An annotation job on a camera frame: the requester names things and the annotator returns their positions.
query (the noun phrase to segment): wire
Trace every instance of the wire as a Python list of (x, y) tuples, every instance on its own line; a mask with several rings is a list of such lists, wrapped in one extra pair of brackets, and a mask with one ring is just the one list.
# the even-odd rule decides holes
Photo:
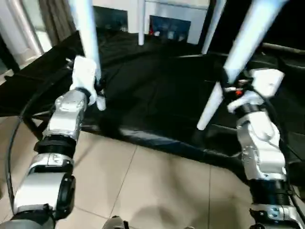
[[(63, 69), (60, 70), (67, 70), (67, 66), (65, 65)], [(59, 74), (59, 71), (57, 71), (54, 75), (57, 75), (57, 77), (52, 77), (50, 76), (49, 80), (47, 80), (40, 88), (34, 93), (34, 95), (31, 97), (31, 99), (25, 104), (23, 107), (22, 111), (19, 114), (18, 121), (15, 124), (15, 127), (13, 129), (13, 132), (10, 137), (10, 143), (6, 151), (5, 155), (5, 177), (6, 177), (6, 183), (8, 187), (8, 193), (9, 193), (9, 198), (10, 198), (10, 207), (11, 211), (14, 214), (14, 190), (13, 190), (13, 185), (11, 181), (11, 167), (10, 167), (10, 156), (11, 156), (11, 150), (13, 148), (13, 143), (18, 131), (18, 128), (23, 120), (23, 116), (28, 110), (29, 107), (32, 106), (32, 104), (42, 96), (43, 93), (45, 93), (49, 88), (51, 88), (58, 80), (60, 80), (62, 77), (64, 77), (66, 74), (62, 73)]]
[(287, 183), (288, 183), (288, 186), (289, 186), (289, 188), (290, 188), (290, 192), (288, 192), (289, 197), (290, 197), (291, 202), (292, 202), (292, 204), (294, 205), (294, 207), (295, 207), (297, 213), (300, 215), (301, 220), (305, 223), (305, 216), (304, 216), (304, 214), (303, 214), (303, 212), (302, 212), (300, 206), (298, 205), (298, 203), (297, 203), (297, 201), (296, 201), (296, 199), (295, 199), (295, 195), (296, 195), (296, 196), (298, 196), (298, 195), (297, 195), (297, 193), (295, 192), (295, 188), (294, 188), (294, 187), (291, 185), (291, 183), (290, 183), (290, 178), (289, 178), (289, 173), (290, 173), (290, 171), (289, 171), (289, 167), (288, 167), (288, 166), (286, 166), (286, 171), (287, 171)]
[(293, 194), (294, 194), (295, 196), (297, 196), (297, 197), (302, 201), (302, 198), (297, 194), (297, 192), (295, 191), (295, 187), (294, 187), (293, 185), (291, 185), (291, 190), (292, 190)]

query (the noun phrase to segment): chair leg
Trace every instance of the chair leg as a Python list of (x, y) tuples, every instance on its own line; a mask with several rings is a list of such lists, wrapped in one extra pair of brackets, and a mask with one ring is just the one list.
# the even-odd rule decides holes
[(23, 118), (24, 124), (31, 130), (31, 132), (37, 137), (38, 140), (42, 140), (42, 131), (36, 126), (33, 120), (29, 117)]
[[(287, 0), (252, 1), (251, 7), (224, 64), (229, 83), (233, 83), (244, 69), (286, 2)], [(220, 84), (217, 83), (198, 121), (197, 128), (199, 130), (206, 128), (222, 100), (222, 89)]]
[(210, 47), (213, 35), (216, 31), (218, 22), (219, 22), (220, 17), (223, 13), (225, 3), (226, 3), (226, 0), (217, 0), (216, 1), (216, 5), (215, 5), (214, 11), (213, 11), (210, 26), (208, 28), (207, 35), (205, 37), (205, 41), (204, 41), (203, 48), (202, 48), (202, 51), (201, 51), (202, 54), (206, 54), (208, 52), (208, 49)]
[(144, 45), (145, 0), (138, 0), (139, 45)]

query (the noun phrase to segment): beige floor tile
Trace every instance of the beige floor tile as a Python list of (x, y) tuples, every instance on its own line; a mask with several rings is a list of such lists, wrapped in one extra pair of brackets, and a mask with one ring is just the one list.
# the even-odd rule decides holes
[(136, 145), (82, 132), (75, 153), (75, 205), (109, 217)]
[(107, 219), (74, 208), (72, 213), (56, 224), (56, 229), (102, 229)]
[(112, 216), (139, 229), (207, 228), (210, 166), (139, 147)]
[[(2, 168), (4, 165), (3, 161), (0, 161), (0, 167)], [(0, 199), (4, 196), (5, 192), (6, 192), (6, 183), (4, 179), (0, 179)]]
[(3, 121), (5, 120), (5, 119), (7, 119), (8, 117), (0, 117), (0, 125), (1, 125), (1, 123), (3, 123)]
[(7, 197), (0, 199), (0, 223), (3, 222), (10, 212), (10, 201)]
[[(5, 179), (4, 158), (16, 121), (16, 117), (8, 117), (0, 125), (0, 179)], [(22, 123), (17, 132), (11, 155), (11, 176), (15, 186), (19, 186), (32, 158), (37, 154), (33, 150), (36, 142), (36, 137)]]
[(249, 187), (231, 171), (212, 167), (210, 189), (210, 229), (245, 229), (254, 224)]
[(12, 211), (9, 209), (7, 216), (5, 217), (3, 222), (9, 221), (13, 217)]

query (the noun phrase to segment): black cloth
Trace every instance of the black cloth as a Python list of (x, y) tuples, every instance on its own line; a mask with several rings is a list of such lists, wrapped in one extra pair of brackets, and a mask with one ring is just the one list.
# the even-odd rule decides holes
[[(236, 137), (236, 117), (220, 106), (204, 131), (196, 124), (217, 81), (213, 66), (225, 57), (200, 53), (194, 45), (146, 36), (138, 46), (137, 34), (98, 31), (102, 77), (106, 81), (106, 106), (103, 112), (95, 105), (88, 108), (82, 129), (193, 160), (225, 167), (245, 181)], [(22, 69), (0, 86), (0, 114), (16, 115), (44, 81), (59, 79), (31, 108), (29, 113), (48, 111), (55, 99), (71, 84), (71, 72), (59, 71), (65, 58), (82, 54), (78, 33)], [(277, 68), (278, 60), (255, 56), (249, 68)], [(300, 91), (294, 90), (299, 74), (287, 71), (272, 99), (279, 116), (286, 122), (290, 144), (305, 159), (304, 109)], [(49, 115), (36, 116), (48, 120)], [(304, 164), (289, 157), (291, 181), (305, 186)]]

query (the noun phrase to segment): white cylindrical pole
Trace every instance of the white cylindrical pole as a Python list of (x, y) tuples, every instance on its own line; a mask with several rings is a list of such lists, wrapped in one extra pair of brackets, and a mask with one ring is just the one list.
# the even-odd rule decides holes
[(207, 35), (205, 37), (203, 48), (202, 48), (202, 51), (201, 51), (202, 54), (206, 54), (208, 52), (208, 49), (210, 47), (213, 35), (214, 35), (215, 30), (217, 28), (220, 17), (223, 13), (225, 3), (226, 3), (226, 0), (217, 0), (216, 1), (216, 5), (215, 5), (214, 11), (213, 11), (211, 23), (210, 23), (210, 26), (208, 28), (208, 32), (207, 32)]
[[(229, 83), (233, 83), (245, 68), (257, 46), (269, 30), (279, 11), (288, 0), (253, 0), (246, 18), (224, 64)], [(222, 90), (217, 83), (197, 124), (204, 130), (222, 102)]]
[(85, 56), (96, 62), (95, 79), (96, 83), (100, 83), (102, 63), (99, 56), (92, 0), (69, 0), (69, 4), (75, 27), (80, 32)]
[(145, 0), (138, 0), (139, 45), (144, 45)]

